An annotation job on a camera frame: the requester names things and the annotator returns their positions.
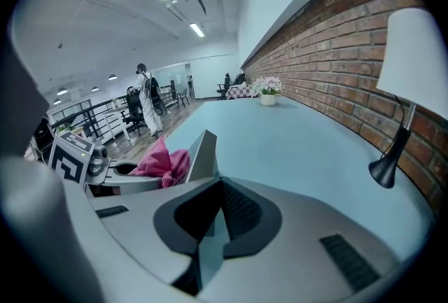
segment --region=white flower pot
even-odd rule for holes
[[[275,105],[275,94],[261,94],[261,105],[273,106]]]

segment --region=potted flower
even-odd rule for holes
[[[261,93],[261,105],[272,106],[275,105],[275,96],[281,90],[281,82],[273,76],[257,78],[253,88],[255,93]]]

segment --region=metal railing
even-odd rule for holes
[[[105,115],[107,113],[108,110],[110,110],[112,108],[112,106],[109,107],[108,104],[111,104],[112,100],[108,100],[108,101],[103,101],[102,103],[96,104],[94,106],[91,106],[89,108],[83,109],[77,113],[73,113],[69,116],[67,116],[64,119],[61,119],[57,122],[55,122],[54,124],[51,125],[51,128],[53,129],[54,132],[58,131],[59,128],[64,125],[64,128],[67,127],[82,127],[86,137],[94,137],[94,140],[97,140],[99,138],[102,138],[105,133],[109,132],[109,128],[108,125],[105,121],[105,118],[100,118],[99,120],[97,119],[98,115]],[[118,97],[116,99],[116,103],[118,105],[123,105],[126,104],[126,96],[122,96],[122,97]],[[99,112],[95,113],[95,109],[100,108]],[[129,117],[129,113],[122,114],[122,118],[126,119]],[[76,121],[76,119],[82,116],[82,120],[78,121],[76,123],[74,123]],[[117,123],[117,125],[112,126],[113,123],[117,122],[119,119],[113,119],[112,121],[109,122],[110,126],[111,126],[111,130],[115,129],[116,127],[120,126],[120,123]]]

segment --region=wooden floor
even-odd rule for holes
[[[162,118],[163,131],[162,135],[166,135],[171,127],[170,132],[173,132],[182,122],[184,122],[191,114],[193,114],[206,100],[194,100],[193,97],[188,97],[190,105],[185,101],[185,108],[182,106],[182,102],[174,104],[168,108],[171,111],[171,117],[168,114]],[[110,140],[106,143],[106,149],[108,156],[115,160],[129,160],[130,162],[138,162],[144,153],[154,145],[154,141],[150,141],[150,131],[147,126],[141,127],[140,135],[137,131],[129,133],[131,140],[128,141],[125,135],[121,134],[117,136],[115,140]]]

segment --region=white ceiling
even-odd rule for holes
[[[147,59],[167,44],[176,50],[237,32],[241,0],[202,1],[206,15],[197,0],[175,4],[187,18],[182,22],[166,9],[170,0],[22,0],[11,36],[49,101],[60,86],[85,96],[94,85],[108,85],[110,73],[130,75],[139,62],[163,65]],[[198,38],[189,22],[197,22],[206,38]]]

